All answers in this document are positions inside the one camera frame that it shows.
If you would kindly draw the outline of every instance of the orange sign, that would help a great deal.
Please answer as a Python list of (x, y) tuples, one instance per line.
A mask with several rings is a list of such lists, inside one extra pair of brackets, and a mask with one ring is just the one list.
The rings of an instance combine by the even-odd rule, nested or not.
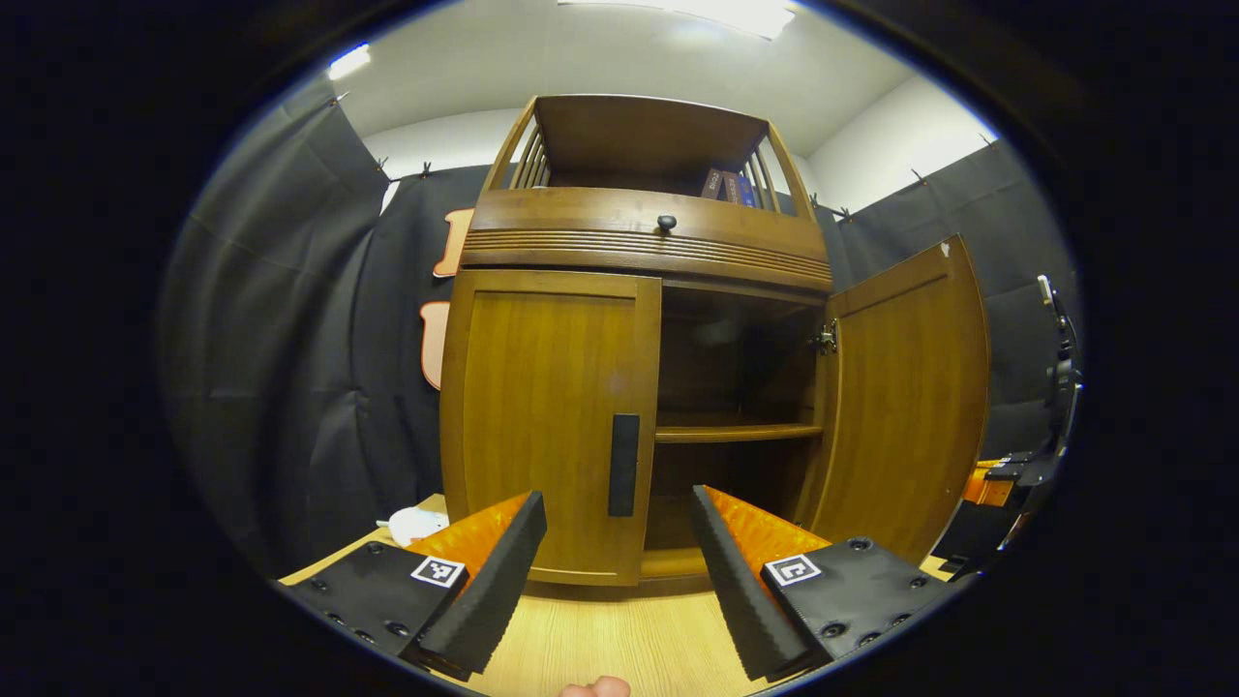
[(435, 277), (449, 277), (456, 275), (461, 266), (461, 249), (465, 246), (465, 233), (468, 232), (468, 223), (473, 220), (473, 208), (461, 208), (444, 215), (450, 225), (447, 228), (447, 244), (444, 245), (444, 258), (435, 264)]
[(450, 302), (426, 302), (421, 306), (421, 319), (426, 323), (421, 332), (421, 375), (435, 390), (444, 375), (444, 338), (447, 333), (447, 306)]

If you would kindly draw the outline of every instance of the finger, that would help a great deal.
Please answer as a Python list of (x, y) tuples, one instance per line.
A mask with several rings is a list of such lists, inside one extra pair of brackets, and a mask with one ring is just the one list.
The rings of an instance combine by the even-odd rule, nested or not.
[(598, 693), (590, 690), (589, 687), (581, 687), (580, 685), (569, 685), (564, 690), (559, 691), (555, 697), (598, 697)]
[(593, 682), (593, 692), (598, 697), (629, 697), (632, 687), (618, 677), (605, 675)]

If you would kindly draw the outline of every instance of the ceiling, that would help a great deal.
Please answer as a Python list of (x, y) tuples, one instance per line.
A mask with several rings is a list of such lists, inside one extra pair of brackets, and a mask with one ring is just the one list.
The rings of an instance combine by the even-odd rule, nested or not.
[(370, 63), (336, 80), (362, 137), (534, 94), (684, 99), (773, 121), (808, 156), (912, 77), (898, 59), (795, 6), (773, 41), (634, 6), (461, 0), (370, 41)]

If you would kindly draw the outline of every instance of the wooden drawer front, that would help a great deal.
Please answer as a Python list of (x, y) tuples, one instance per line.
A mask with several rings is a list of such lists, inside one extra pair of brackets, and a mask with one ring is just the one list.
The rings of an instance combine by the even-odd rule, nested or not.
[(772, 249), (641, 232), (471, 230), (463, 265), (567, 265), (706, 274), (829, 292), (830, 266)]
[[(676, 218), (669, 234), (658, 232), (662, 214)], [(501, 232), (513, 234), (482, 234)], [(462, 262), (538, 262), (496, 259), (498, 250), (518, 249), (665, 254), (678, 256), (680, 260), (673, 265), (679, 266), (688, 260), (750, 265), (760, 269), (756, 275), (762, 277), (730, 272), (725, 266), (685, 269), (696, 272), (830, 287), (825, 243), (812, 219), (675, 193), (585, 187), (483, 192), (473, 212)], [(486, 261), (470, 260), (471, 251), (483, 250)], [(584, 260), (561, 262), (591, 265)], [(597, 259), (592, 265), (628, 264), (612, 258)], [(803, 277), (782, 279), (781, 274)]]

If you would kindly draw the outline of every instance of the wooden shelf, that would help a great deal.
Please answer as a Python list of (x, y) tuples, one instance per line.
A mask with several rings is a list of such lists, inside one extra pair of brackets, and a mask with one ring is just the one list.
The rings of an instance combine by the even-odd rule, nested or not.
[(641, 556), (641, 578), (696, 576), (706, 573), (700, 547), (646, 550)]
[(820, 426), (803, 423), (733, 426), (659, 426), (654, 443), (735, 443), (740, 441), (783, 441), (821, 436)]

